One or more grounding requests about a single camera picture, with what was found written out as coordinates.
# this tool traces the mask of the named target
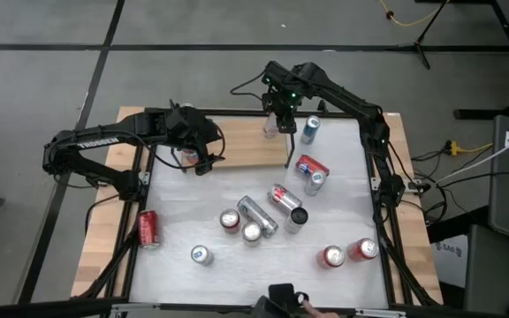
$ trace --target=yellow cable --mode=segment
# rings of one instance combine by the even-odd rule
[[[384,3],[384,0],[379,0],[379,1],[380,1],[380,3],[382,4],[382,6],[384,7],[384,11],[385,11],[386,13],[388,13],[390,10],[388,10],[388,7],[387,7],[387,6],[386,6],[386,4]],[[394,18],[393,13],[392,13],[392,15],[390,16],[390,19],[392,19],[392,21],[394,21],[394,23],[396,23],[397,25],[399,25],[399,26],[401,26],[401,27],[413,27],[413,26],[415,26],[416,24],[422,23],[423,21],[425,21],[425,20],[427,20],[427,19],[431,18],[431,17],[432,17],[432,16],[433,16],[433,15],[437,12],[437,10],[438,10],[438,8],[437,8],[437,9],[435,9],[432,13],[428,14],[427,16],[425,16],[425,17],[423,17],[423,18],[421,18],[421,19],[419,19],[419,20],[417,20],[417,21],[415,21],[415,22],[412,22],[412,23],[402,23],[402,22],[400,22],[400,21],[396,20],[396,19]]]

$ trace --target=metal bracket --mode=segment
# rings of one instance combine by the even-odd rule
[[[379,309],[356,309],[357,316],[374,317],[374,318],[406,318],[405,312],[394,310]]]
[[[150,183],[150,173],[139,172],[139,179],[141,180],[143,185],[148,186],[148,183]]]

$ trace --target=can lid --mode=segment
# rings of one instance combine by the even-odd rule
[[[361,251],[366,258],[375,258],[378,255],[378,244],[370,238],[361,242]]]
[[[343,265],[345,261],[345,253],[343,253],[343,250],[339,246],[328,246],[325,248],[325,251],[323,251],[323,254],[325,256],[325,261],[331,267],[339,267]]]
[[[225,211],[221,212],[219,223],[221,223],[221,225],[223,225],[225,228],[232,228],[237,226],[239,224],[239,212],[232,208],[226,209]]]
[[[304,208],[295,208],[290,213],[290,218],[294,223],[303,225],[308,221],[308,212]]]
[[[208,248],[205,246],[194,246],[192,248],[192,260],[195,262],[205,262],[208,259],[209,251]]]
[[[261,227],[255,222],[243,225],[242,235],[245,240],[255,241],[261,237]]]

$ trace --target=silver can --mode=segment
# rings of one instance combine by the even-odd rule
[[[325,183],[325,179],[327,178],[327,175],[325,172],[321,170],[314,171],[312,173],[308,180],[306,180],[306,186],[304,186],[304,192],[307,195],[314,196],[319,192],[319,189],[322,188],[323,184]]]
[[[237,208],[239,208],[239,211],[243,212],[249,220],[256,222],[261,227],[262,235],[264,235],[265,238],[271,237],[278,229],[278,224],[276,224],[276,222],[274,222],[274,220],[248,195],[245,195],[243,199],[237,203]]]
[[[284,230],[290,234],[297,234],[308,221],[308,212],[304,208],[295,208],[284,222]]]
[[[262,127],[262,131],[264,132],[264,137],[266,139],[271,139],[276,137],[278,134],[278,126],[276,124],[276,114],[271,112],[269,114],[269,118],[266,119],[266,123]]]
[[[249,222],[243,225],[241,234],[243,236],[243,243],[246,246],[255,247],[261,244],[262,230],[257,223]]]
[[[266,193],[272,203],[290,215],[293,209],[301,207],[301,200],[279,184],[274,184]]]
[[[315,136],[317,135],[317,129],[321,122],[319,121],[318,116],[310,116],[306,119],[306,125],[304,126],[304,130],[301,132],[300,140],[305,144],[310,144],[314,142]]]
[[[223,229],[227,234],[235,234],[240,231],[240,216],[239,212],[232,208],[228,208],[221,212],[219,216],[219,223],[223,226]]]
[[[192,260],[203,266],[208,266],[214,260],[213,253],[207,247],[201,245],[194,246],[190,256],[192,256]]]

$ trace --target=white cable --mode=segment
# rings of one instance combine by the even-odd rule
[[[458,170],[458,171],[453,172],[453,173],[452,173],[452,174],[450,174],[450,175],[447,175],[447,176],[445,176],[445,177],[440,178],[438,181],[436,181],[436,184],[438,184],[439,182],[441,182],[441,181],[443,181],[443,180],[445,180],[445,179],[448,179],[448,178],[450,178],[450,177],[452,177],[452,176],[456,176],[456,175],[460,174],[461,172],[465,172],[465,171],[470,170],[470,169],[472,169],[472,168],[474,168],[474,167],[476,167],[476,166],[478,166],[478,165],[481,165],[481,164],[483,164],[483,163],[486,163],[486,162],[487,162],[487,161],[489,161],[490,159],[492,159],[492,158],[494,158],[494,157],[496,157],[496,156],[498,156],[498,155],[502,154],[503,152],[505,152],[505,151],[506,151],[506,150],[508,150],[508,149],[509,149],[509,145],[508,145],[508,146],[506,146],[506,147],[504,147],[504,148],[502,148],[502,149],[500,149],[500,151],[498,151],[496,154],[491,155],[491,156],[489,156],[489,157],[487,157],[487,158],[484,158],[483,160],[481,160],[481,161],[480,161],[480,162],[478,162],[478,163],[473,163],[473,164],[471,164],[471,165],[470,165],[470,166],[468,166],[468,167],[465,167],[465,168],[463,168],[463,169],[461,169],[461,170]]]

